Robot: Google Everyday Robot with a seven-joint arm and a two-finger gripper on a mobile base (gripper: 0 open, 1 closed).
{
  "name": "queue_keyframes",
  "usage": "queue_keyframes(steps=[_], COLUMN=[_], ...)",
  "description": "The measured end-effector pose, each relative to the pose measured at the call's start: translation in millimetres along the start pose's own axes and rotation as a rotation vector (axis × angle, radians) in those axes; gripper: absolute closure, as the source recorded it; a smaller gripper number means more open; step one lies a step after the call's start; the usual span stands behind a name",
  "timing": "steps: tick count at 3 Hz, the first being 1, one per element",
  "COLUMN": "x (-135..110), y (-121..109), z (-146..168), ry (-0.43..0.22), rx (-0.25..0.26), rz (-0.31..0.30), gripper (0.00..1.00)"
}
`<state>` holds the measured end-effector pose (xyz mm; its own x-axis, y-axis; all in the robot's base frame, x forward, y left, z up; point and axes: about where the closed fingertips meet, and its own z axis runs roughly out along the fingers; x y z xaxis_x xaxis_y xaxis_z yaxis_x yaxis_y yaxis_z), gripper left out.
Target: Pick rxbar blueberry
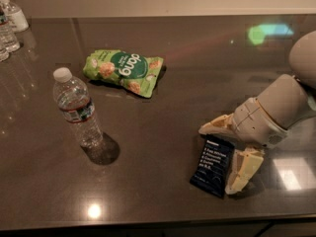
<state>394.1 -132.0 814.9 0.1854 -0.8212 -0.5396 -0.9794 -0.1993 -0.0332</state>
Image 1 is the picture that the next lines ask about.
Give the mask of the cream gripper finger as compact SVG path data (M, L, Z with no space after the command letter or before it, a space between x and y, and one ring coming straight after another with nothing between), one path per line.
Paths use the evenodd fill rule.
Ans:
M222 115L213 119L210 122L203 124L199 130L199 134L219 134L227 137L234 137L235 133L232 129L232 117L233 115Z
M244 150L235 150L232 158L225 192L234 195L241 192L264 161L265 152L262 149L246 147Z

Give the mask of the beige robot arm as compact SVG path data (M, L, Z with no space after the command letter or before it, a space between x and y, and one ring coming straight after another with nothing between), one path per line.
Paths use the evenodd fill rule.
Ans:
M220 134L244 143L234 152L225 192L241 192L264 161L265 151L287 138L293 126L316 117L316 32L299 39L289 53L290 75L280 75L260 95L230 115L203 124L200 134Z

